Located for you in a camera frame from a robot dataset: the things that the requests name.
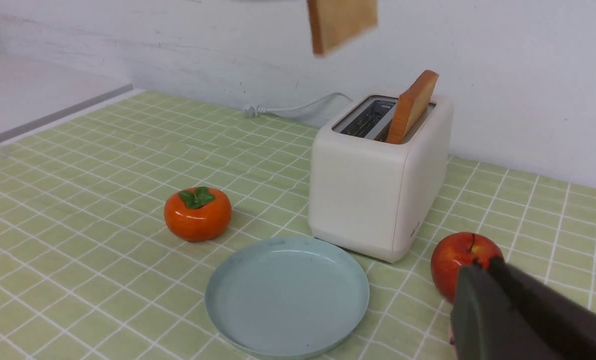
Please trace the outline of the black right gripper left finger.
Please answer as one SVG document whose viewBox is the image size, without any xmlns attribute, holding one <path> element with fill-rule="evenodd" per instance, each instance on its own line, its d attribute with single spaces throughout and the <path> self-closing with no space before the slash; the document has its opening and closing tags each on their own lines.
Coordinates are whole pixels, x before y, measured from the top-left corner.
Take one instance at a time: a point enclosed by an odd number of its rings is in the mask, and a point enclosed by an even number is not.
<svg viewBox="0 0 596 360">
<path fill-rule="evenodd" d="M 554 353 L 512 309 L 504 291 L 482 268 L 465 266 L 458 272 L 450 317 L 458 360 L 556 360 Z"/>
</svg>

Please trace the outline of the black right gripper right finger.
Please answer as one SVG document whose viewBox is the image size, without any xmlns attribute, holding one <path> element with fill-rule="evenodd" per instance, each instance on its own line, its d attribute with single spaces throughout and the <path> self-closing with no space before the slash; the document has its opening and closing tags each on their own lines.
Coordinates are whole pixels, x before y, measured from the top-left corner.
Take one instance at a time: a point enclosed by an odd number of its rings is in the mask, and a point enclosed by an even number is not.
<svg viewBox="0 0 596 360">
<path fill-rule="evenodd" d="M 522 317 L 551 350 L 564 360 L 596 360 L 596 340 L 517 280 L 503 258 L 490 258 L 487 272 L 508 298 L 510 312 Z"/>
</svg>

